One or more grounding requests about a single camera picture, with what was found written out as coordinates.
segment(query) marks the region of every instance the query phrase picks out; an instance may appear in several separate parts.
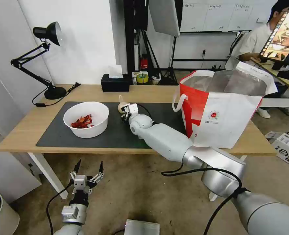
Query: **lamp arm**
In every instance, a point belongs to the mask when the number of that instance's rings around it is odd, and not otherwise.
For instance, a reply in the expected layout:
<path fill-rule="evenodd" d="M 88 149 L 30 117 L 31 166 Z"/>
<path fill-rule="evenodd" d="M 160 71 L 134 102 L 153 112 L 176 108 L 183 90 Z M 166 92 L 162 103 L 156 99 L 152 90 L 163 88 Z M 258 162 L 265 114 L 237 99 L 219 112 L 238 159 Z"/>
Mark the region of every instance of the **lamp arm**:
<path fill-rule="evenodd" d="M 44 51 L 41 51 L 39 52 L 38 54 L 34 55 L 34 56 L 30 56 L 30 57 L 25 57 L 29 54 L 31 54 L 32 52 L 40 49 L 40 48 L 44 48 L 45 50 Z M 42 84 L 46 85 L 47 87 L 51 87 L 53 86 L 52 85 L 52 82 L 49 82 L 48 80 L 38 76 L 38 75 L 35 75 L 33 72 L 27 70 L 26 68 L 23 67 L 23 64 L 37 58 L 38 56 L 44 54 L 45 52 L 49 51 L 50 50 L 50 44 L 47 43 L 47 42 L 44 42 L 42 43 L 40 46 L 36 47 L 35 49 L 27 52 L 26 54 L 23 54 L 22 56 L 16 58 L 16 59 L 12 59 L 10 61 L 11 65 L 14 66 L 15 68 L 18 68 L 19 70 L 21 70 L 22 72 L 28 74 L 29 76 L 33 77 L 34 79 L 36 79 L 37 81 L 41 82 Z"/>

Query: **bag handle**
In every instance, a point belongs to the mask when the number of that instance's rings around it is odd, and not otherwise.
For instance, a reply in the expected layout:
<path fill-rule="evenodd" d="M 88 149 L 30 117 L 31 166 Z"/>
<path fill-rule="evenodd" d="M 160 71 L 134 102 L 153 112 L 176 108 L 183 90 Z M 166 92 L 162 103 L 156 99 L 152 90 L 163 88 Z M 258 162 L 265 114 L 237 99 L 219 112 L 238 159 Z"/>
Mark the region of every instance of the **bag handle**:
<path fill-rule="evenodd" d="M 172 108 L 173 108 L 173 111 L 174 112 L 178 112 L 181 107 L 183 106 L 183 102 L 184 100 L 187 98 L 187 96 L 185 94 L 182 94 L 179 98 L 179 101 L 178 101 L 178 104 L 177 104 L 177 107 L 175 108 L 175 100 L 177 98 L 177 95 L 179 94 L 179 86 L 178 86 L 178 89 L 176 89 L 174 95 L 173 95 L 173 103 L 172 103 Z"/>

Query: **monitor screen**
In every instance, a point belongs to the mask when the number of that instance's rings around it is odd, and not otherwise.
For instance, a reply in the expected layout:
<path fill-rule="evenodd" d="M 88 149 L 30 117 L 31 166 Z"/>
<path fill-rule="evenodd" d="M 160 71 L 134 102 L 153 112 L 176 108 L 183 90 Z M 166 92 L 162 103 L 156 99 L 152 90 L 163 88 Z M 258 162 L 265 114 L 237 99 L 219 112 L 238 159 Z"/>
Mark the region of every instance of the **monitor screen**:
<path fill-rule="evenodd" d="M 289 65 L 289 11 L 283 14 L 260 55 Z"/>

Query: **white bowl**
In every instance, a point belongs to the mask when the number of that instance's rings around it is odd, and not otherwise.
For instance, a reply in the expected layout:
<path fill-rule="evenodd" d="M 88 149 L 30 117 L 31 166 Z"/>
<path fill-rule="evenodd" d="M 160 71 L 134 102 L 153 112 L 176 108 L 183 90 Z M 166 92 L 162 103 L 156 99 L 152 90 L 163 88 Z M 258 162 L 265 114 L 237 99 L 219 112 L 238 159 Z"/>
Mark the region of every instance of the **white bowl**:
<path fill-rule="evenodd" d="M 85 117 L 88 114 L 92 115 L 93 127 L 85 129 L 73 128 L 72 123 L 76 122 L 80 117 Z M 84 102 L 77 104 L 68 109 L 64 114 L 64 123 L 72 132 L 80 138 L 92 138 L 103 133 L 108 126 L 109 109 L 99 102 Z"/>

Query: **trash can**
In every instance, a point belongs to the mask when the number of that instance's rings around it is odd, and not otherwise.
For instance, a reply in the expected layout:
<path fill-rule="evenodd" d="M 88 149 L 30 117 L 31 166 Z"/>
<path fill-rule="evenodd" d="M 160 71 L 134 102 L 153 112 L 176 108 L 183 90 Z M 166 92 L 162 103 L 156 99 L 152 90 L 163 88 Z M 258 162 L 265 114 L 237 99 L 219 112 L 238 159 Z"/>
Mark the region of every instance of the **trash can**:
<path fill-rule="evenodd" d="M 0 195 L 0 235 L 13 235 L 19 224 L 19 214 L 16 213 Z"/>

